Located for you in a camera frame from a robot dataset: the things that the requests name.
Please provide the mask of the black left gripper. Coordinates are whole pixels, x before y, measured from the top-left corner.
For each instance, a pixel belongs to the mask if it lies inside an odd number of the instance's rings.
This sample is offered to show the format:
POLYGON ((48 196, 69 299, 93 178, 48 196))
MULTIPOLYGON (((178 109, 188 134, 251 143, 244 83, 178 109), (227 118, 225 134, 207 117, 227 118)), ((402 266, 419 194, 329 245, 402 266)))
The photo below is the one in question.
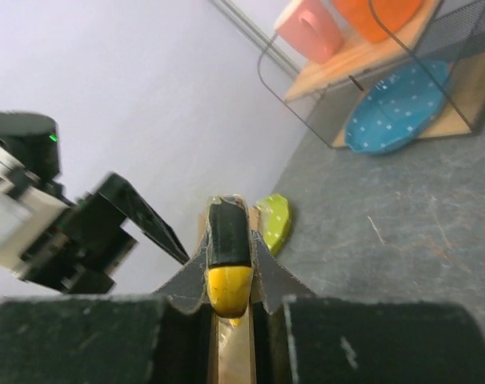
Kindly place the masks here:
POLYGON ((180 265, 190 260, 173 228, 121 175, 109 173, 101 186, 74 205, 52 210, 29 243, 14 252, 12 274, 64 294, 105 294, 112 274, 137 245, 122 224, 132 221, 180 265))

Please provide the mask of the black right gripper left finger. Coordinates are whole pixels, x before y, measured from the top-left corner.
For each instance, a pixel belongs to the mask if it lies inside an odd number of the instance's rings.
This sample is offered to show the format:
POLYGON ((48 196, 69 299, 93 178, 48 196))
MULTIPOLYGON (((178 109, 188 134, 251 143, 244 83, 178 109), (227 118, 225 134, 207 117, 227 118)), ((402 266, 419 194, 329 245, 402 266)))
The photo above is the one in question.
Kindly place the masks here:
POLYGON ((206 304, 206 239, 192 259, 155 293, 166 299, 154 352, 153 383, 206 383, 210 307, 206 304))

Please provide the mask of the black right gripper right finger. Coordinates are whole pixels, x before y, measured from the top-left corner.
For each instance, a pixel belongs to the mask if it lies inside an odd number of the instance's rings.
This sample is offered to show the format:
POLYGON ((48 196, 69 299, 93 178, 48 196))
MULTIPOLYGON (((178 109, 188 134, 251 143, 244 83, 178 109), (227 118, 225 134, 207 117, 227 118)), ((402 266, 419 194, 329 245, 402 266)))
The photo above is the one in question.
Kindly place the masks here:
POLYGON ((251 234, 255 248, 251 292, 255 379, 257 383, 291 383, 289 335, 283 299, 314 292, 275 259, 257 230, 251 234))

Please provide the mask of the brown cardboard express box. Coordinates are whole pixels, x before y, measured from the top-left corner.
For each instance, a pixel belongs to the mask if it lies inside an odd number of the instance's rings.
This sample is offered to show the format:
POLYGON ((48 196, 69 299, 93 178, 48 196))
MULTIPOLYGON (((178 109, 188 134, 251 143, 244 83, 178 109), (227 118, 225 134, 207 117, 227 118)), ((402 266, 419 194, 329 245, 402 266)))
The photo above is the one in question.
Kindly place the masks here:
POLYGON ((255 245, 247 204, 237 196, 212 201, 195 255, 158 293, 184 312, 213 311, 207 381, 257 381, 252 290, 255 245))

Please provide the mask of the yellow utility knife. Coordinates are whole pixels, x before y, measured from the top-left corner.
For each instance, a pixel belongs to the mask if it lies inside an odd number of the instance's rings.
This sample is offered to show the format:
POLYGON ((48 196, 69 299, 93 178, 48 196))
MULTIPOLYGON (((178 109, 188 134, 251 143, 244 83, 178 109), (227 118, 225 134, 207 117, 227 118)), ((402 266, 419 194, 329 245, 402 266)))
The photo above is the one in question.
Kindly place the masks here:
POLYGON ((238 326, 251 298, 254 264, 247 204, 237 195, 213 197, 206 208, 206 294, 218 317, 238 326))

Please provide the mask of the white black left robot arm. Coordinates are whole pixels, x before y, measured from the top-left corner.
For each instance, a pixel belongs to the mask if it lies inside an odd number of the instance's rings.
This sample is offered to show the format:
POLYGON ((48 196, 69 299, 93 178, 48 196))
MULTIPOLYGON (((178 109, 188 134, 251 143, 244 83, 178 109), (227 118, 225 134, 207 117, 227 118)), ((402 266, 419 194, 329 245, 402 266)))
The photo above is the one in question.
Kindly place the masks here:
POLYGON ((64 294, 105 294, 135 246, 133 222, 180 264, 174 230, 121 175, 71 201, 58 182, 58 126, 44 114, 0 111, 0 267, 64 294))

